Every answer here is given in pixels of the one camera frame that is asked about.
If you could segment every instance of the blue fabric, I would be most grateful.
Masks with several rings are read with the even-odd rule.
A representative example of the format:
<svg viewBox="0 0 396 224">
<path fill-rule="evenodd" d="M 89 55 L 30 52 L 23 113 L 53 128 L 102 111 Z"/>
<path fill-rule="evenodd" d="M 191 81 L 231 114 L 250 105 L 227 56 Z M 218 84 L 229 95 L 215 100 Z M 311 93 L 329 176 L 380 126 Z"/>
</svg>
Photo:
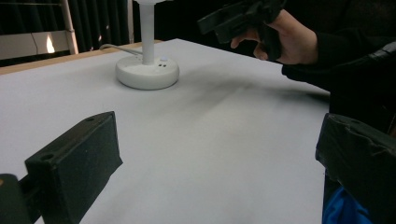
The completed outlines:
<svg viewBox="0 0 396 224">
<path fill-rule="evenodd" d="M 323 224 L 373 224 L 368 212 L 343 187 L 335 191 L 323 208 Z"/>
</svg>

